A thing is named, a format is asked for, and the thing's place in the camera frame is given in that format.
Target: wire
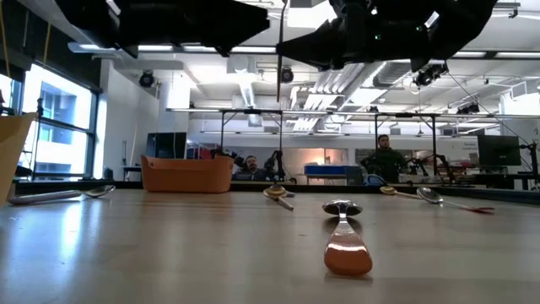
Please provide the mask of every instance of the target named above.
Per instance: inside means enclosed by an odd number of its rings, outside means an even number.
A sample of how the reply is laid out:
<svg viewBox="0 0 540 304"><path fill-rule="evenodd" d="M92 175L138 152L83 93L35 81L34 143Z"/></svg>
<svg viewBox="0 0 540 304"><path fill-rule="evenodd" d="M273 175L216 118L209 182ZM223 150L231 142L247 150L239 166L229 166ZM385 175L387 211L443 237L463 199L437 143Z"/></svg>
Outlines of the wire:
<svg viewBox="0 0 540 304"><path fill-rule="evenodd" d="M0 25L2 26L2 45L3 45L3 57L6 61L6 72L11 79L11 71L9 70L9 56L8 56L8 41L6 40L6 28L3 23L3 2L0 1Z"/></svg>
<svg viewBox="0 0 540 304"><path fill-rule="evenodd" d="M49 40L51 39L51 22L47 25L47 35L45 38L45 50L43 51L43 70L45 71L46 65L47 65L47 56L49 54ZM34 147L32 147L32 155L34 156L34 170L32 171L32 181L35 180L35 170L37 168L37 148L38 143L40 141L40 131L41 131L41 114L43 113L43 98L41 95L43 94L43 73L41 74L41 88L40 88L40 98L38 98L37 101L37 123L35 125L37 131L34 132L34 136L37 134L37 139L35 139L35 151Z"/></svg>
<svg viewBox="0 0 540 304"><path fill-rule="evenodd" d="M284 19L285 19L285 9L287 9L287 4L289 0L283 0L283 8L281 9L281 20L279 20L279 44L281 45L284 42ZM284 65L284 57L278 55L278 97L277 102L279 103L279 96L281 95L281 69Z"/></svg>
<svg viewBox="0 0 540 304"><path fill-rule="evenodd" d="M451 73L448 73L448 75L456 82L456 84L462 88L462 90L467 93L467 95L469 96L469 98L473 98L473 95L471 93L469 93L463 86L462 84L460 84L455 78L454 76L452 76ZM490 116L493 116L493 118L500 123L501 126L505 127L508 129L508 131L510 131L512 134L514 134L515 136L517 136L519 139L521 139L526 145L529 145L529 143L522 137L520 136L518 133L514 132L514 130L512 130L511 128L509 128L508 126L506 126L506 124L504 122L502 122L499 118L495 117L494 114L490 111L488 111L488 109L486 109L485 106L483 106L480 102L477 102L477 104L484 110L486 111Z"/></svg>

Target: person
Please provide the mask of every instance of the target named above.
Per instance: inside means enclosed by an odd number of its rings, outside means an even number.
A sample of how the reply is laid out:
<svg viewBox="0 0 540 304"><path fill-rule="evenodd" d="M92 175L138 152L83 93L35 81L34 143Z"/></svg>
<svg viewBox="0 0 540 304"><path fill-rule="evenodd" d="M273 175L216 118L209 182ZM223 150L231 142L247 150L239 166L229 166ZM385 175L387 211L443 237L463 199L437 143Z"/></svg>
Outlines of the person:
<svg viewBox="0 0 540 304"><path fill-rule="evenodd" d="M259 169L257 158L250 155L246 157L245 166L236 171L235 179L243 181L266 181L267 173L263 169Z"/></svg>
<svg viewBox="0 0 540 304"><path fill-rule="evenodd" d="M379 148L364 158L362 165L368 167L368 171L375 169L375 174L387 182L399 182L399 171L406 166L405 157L390 148L388 135L380 135L377 138L377 143Z"/></svg>

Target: glass window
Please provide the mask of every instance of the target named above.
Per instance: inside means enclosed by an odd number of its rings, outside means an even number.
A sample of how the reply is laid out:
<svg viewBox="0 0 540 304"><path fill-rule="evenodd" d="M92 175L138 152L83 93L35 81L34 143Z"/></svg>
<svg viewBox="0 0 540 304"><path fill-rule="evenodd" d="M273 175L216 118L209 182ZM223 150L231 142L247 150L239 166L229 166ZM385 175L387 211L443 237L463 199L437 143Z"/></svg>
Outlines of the glass window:
<svg viewBox="0 0 540 304"><path fill-rule="evenodd" d="M19 166L33 169L32 141L34 140L35 124L30 127L24 151L19 158ZM37 143L37 173L68 173L83 174L86 165L86 133L55 127L46 123L40 125L39 141Z"/></svg>
<svg viewBox="0 0 540 304"><path fill-rule="evenodd" d="M4 107L16 107L20 98L21 83L0 74L0 91L4 100Z"/></svg>
<svg viewBox="0 0 540 304"><path fill-rule="evenodd" d="M26 72L23 111L36 111L40 97L43 99L43 117L89 128L92 93L33 64L32 69Z"/></svg>

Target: wooden table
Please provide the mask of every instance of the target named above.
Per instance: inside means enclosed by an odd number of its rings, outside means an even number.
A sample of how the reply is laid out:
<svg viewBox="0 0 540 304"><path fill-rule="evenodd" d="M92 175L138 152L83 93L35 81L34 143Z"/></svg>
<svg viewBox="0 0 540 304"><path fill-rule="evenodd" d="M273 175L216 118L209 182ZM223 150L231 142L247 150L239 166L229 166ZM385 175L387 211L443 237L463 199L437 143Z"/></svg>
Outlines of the wooden table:
<svg viewBox="0 0 540 304"><path fill-rule="evenodd" d="M327 272L336 198L374 260ZM493 216L381 194L299 193L289 212L260 193L116 190L106 199L0 210L0 303L534 303L540 209Z"/></svg>

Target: orange plastic bin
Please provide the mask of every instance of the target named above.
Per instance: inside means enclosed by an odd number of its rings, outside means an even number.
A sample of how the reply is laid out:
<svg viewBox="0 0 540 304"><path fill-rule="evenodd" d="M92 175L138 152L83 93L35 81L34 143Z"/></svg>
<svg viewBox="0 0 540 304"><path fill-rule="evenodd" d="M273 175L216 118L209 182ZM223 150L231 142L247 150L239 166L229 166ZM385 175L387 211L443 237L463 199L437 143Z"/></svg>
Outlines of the orange plastic bin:
<svg viewBox="0 0 540 304"><path fill-rule="evenodd" d="M143 156L143 186L149 192L225 193L233 159L172 160Z"/></svg>

